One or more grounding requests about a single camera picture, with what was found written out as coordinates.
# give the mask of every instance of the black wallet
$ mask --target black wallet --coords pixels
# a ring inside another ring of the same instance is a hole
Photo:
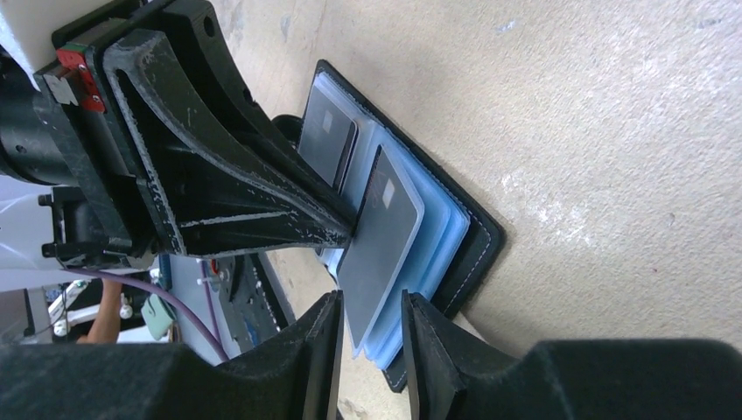
[[[377,107],[366,99],[351,85],[329,62],[320,60],[317,63],[315,76],[321,73],[329,75],[343,90],[351,95],[371,116],[390,130],[400,143],[406,147],[427,169],[430,175],[454,199],[466,209],[471,217],[469,230],[461,242],[451,266],[445,272],[443,281],[438,286],[431,302],[446,317],[452,319],[464,305],[464,302],[482,283],[495,258],[505,244],[505,232],[494,218],[482,208],[451,176],[446,173],[424,150],[405,135]],[[407,383],[407,369],[404,365],[401,350],[389,367],[382,371],[392,391],[401,392]]]

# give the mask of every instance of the purple cable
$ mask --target purple cable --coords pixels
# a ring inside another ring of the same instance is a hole
[[[201,333],[201,335],[204,336],[204,339],[206,339],[206,342],[216,352],[216,355],[219,356],[219,359],[221,361],[229,360],[227,353],[224,352],[224,348],[221,347],[221,345],[219,344],[219,341],[214,337],[213,334],[211,334],[208,327],[204,325],[203,322],[201,322],[199,317],[197,317],[196,314],[193,313],[193,311],[188,309],[188,306],[186,306],[186,304],[181,302],[180,299],[178,299],[177,297],[174,297],[172,294],[168,293],[166,290],[160,289],[154,284],[145,283],[140,280],[136,280],[135,278],[119,276],[117,274],[107,273],[105,271],[95,271],[91,269],[66,269],[65,271],[68,271],[74,274],[79,274],[81,276],[100,277],[100,278],[105,278],[107,280],[113,280],[114,282],[118,282],[120,284],[126,284],[128,286],[136,287],[143,291],[148,291],[149,293],[154,293],[155,295],[158,295],[161,299],[163,299],[168,304],[175,306],[175,309],[177,309],[180,313],[185,315],[185,317],[188,318],[188,320],[193,323],[196,329],[199,330],[199,333]]]
[[[204,264],[206,263],[203,261],[199,262],[199,266],[201,267],[201,276],[203,278],[207,278],[207,269],[205,268]],[[214,303],[211,301],[211,291],[209,290],[208,282],[204,283],[204,290],[206,291],[206,302],[208,303],[209,316],[211,317],[213,335],[216,336],[216,339],[219,341],[219,345],[224,347],[224,344],[221,342],[221,334],[219,334],[219,324],[217,324],[216,322],[216,313],[214,312]]]

